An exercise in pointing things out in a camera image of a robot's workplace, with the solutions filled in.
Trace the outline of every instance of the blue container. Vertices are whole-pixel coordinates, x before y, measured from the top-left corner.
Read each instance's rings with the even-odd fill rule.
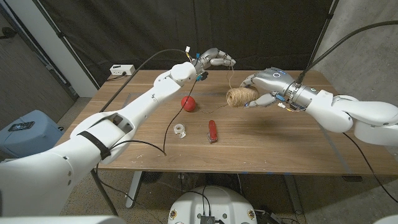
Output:
[[[34,121],[29,129],[9,131],[13,124]],[[44,152],[54,147],[63,131],[45,113],[35,110],[0,131],[0,151],[16,158]]]

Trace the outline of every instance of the tape roll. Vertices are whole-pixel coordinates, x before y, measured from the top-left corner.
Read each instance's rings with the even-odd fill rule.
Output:
[[[174,126],[174,133],[180,134],[180,139],[185,137],[185,127],[183,124],[176,124]]]

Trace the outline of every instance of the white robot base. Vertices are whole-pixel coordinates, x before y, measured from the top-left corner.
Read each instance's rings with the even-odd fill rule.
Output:
[[[240,194],[220,186],[195,188],[183,194],[172,205],[168,224],[242,223],[257,224],[253,206]]]

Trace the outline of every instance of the wooden table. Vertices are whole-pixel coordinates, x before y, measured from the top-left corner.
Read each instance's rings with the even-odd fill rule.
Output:
[[[163,71],[140,71],[110,104],[107,111],[118,110],[153,86]],[[232,87],[254,71],[235,71]],[[289,72],[294,78],[298,71]],[[213,111],[226,104],[229,90],[227,71],[209,71],[205,81],[197,82],[192,96],[197,108]],[[67,129],[64,142],[76,125],[97,113],[127,77],[106,82],[86,108]],[[188,95],[193,82],[187,83],[170,102],[162,105],[139,128],[134,139],[148,141],[162,147],[167,125],[177,114],[180,101]],[[337,94],[319,72],[308,72],[305,85]],[[217,125],[218,142],[207,139],[208,122]],[[179,139],[174,125],[185,125],[187,136]],[[378,175],[397,175],[398,163],[382,146],[366,144],[354,139]],[[326,132],[305,112],[293,113],[276,105],[268,108],[230,108],[225,106],[210,114],[199,110],[182,111],[167,133],[163,156],[157,149],[145,144],[132,143],[110,165],[101,169],[131,169],[170,172],[230,172],[257,174],[315,174],[315,175],[368,175],[371,174],[355,145],[342,134]]]

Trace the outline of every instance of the electrical outlet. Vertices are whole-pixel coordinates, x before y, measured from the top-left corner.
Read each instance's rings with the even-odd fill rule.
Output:
[[[134,65],[112,65],[109,70],[112,75],[123,75],[123,72],[126,72],[126,75],[132,75],[136,68]]]

